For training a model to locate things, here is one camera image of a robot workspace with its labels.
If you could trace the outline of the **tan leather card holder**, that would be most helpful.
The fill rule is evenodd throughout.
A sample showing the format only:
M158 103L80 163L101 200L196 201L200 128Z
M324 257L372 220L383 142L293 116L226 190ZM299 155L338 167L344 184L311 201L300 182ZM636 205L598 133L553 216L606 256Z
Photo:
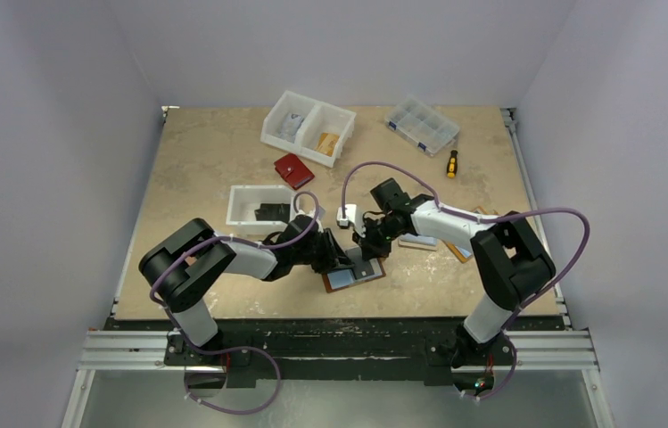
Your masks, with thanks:
M339 292L386 276L383 262L378 258L364 260L359 247L348 249L345 255L352 261L352 267L337 269L323 275L324 287L328 293Z

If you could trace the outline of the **small white plastic bin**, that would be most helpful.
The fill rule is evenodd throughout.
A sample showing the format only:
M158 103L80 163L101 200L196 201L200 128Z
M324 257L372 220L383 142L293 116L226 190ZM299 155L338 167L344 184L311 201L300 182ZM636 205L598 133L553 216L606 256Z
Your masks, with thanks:
M287 223L262 222L255 219L254 211L262 203L292 204L294 191L285 185L232 185L230 187L226 225L242 235L268 235L283 231Z

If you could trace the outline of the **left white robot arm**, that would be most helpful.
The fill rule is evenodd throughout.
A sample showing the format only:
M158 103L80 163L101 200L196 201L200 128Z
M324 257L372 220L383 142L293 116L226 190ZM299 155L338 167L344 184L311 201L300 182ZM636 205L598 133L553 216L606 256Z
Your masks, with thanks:
M138 270L150 285L153 300L186 335L187 354L208 365L220 356L222 332L203 301L207 291L224 274L272 282L296 266L309 266L323 275L352 268L354 263L330 229L299 214L260 242L221 235L204 219L194 218L148 251Z

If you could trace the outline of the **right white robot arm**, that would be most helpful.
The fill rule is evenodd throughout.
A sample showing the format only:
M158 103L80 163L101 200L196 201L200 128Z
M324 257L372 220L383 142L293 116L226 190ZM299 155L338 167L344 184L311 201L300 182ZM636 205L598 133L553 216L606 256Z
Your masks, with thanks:
M469 363L491 351L491 342L522 304L554 278L556 268L524 218L455 210L421 193L404 192L392 178L371 190L378 211L356 217L352 240L364 259L386 258L403 235L435 238L471 252L484 295L458 329L456 350Z

